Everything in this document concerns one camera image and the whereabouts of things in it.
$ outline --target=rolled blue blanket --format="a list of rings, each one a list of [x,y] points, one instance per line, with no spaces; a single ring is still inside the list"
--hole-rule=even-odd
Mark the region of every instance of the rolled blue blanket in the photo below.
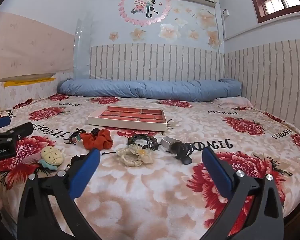
[[[70,79],[58,85],[58,93],[85,97],[150,98],[208,102],[241,95],[241,83],[234,79],[177,81],[112,81]]]

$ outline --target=metal screw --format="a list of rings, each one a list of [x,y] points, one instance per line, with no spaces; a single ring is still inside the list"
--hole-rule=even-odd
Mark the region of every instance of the metal screw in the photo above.
[[[35,179],[35,174],[31,173],[31,174],[28,176],[28,178],[29,178],[30,180]]]
[[[238,177],[243,177],[245,175],[243,171],[237,171],[236,174]]]
[[[273,180],[273,176],[272,176],[271,174],[268,174],[268,175],[266,176],[266,178],[267,178],[267,180]]]
[[[65,170],[58,171],[57,175],[58,175],[59,177],[63,177],[63,176],[66,175],[66,171],[65,171]]]

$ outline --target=cream floral scrunchie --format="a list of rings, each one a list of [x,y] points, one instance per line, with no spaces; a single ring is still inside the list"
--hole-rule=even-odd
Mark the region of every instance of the cream floral scrunchie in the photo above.
[[[142,149],[139,145],[131,144],[126,148],[120,148],[117,151],[120,161],[126,166],[141,166],[143,163],[153,163],[151,150],[149,148]]]

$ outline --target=bed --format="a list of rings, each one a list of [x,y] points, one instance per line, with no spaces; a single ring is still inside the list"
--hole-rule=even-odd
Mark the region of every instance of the bed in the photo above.
[[[102,152],[126,147],[128,137],[135,133],[153,135],[158,142],[163,136],[202,142],[202,147],[204,144],[213,148],[219,158],[236,170],[256,177],[272,174],[286,225],[300,225],[300,134],[284,121],[257,109],[220,108],[211,102],[61,94],[30,99],[0,112],[0,116],[11,117],[11,125],[0,131],[29,121],[34,124],[33,134],[18,141],[17,156],[0,161],[0,189],[7,220],[17,223],[19,202],[29,174],[55,174],[24,159],[29,160],[29,156],[45,146],[54,146],[65,157],[58,168],[61,170],[73,156],[86,155],[88,150],[82,141],[72,145],[65,144],[64,139],[76,128],[91,132],[95,126],[88,124],[87,116],[106,104],[160,107],[168,125],[163,133],[106,127],[114,145]],[[101,156],[97,171],[75,202],[102,239],[200,239],[226,205],[226,199],[219,195],[202,164],[200,151],[192,153],[190,165],[183,165],[162,146],[152,155],[154,163],[140,167],[123,165],[115,153]],[[55,199],[50,201],[61,228],[71,234]],[[248,197],[232,234],[240,230],[251,203]]]

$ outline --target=pillow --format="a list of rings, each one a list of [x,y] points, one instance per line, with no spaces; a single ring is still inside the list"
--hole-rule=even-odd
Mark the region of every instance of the pillow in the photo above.
[[[212,101],[213,103],[218,104],[219,107],[225,108],[236,108],[236,107],[252,107],[252,104],[247,98],[237,96],[235,98],[217,98]]]

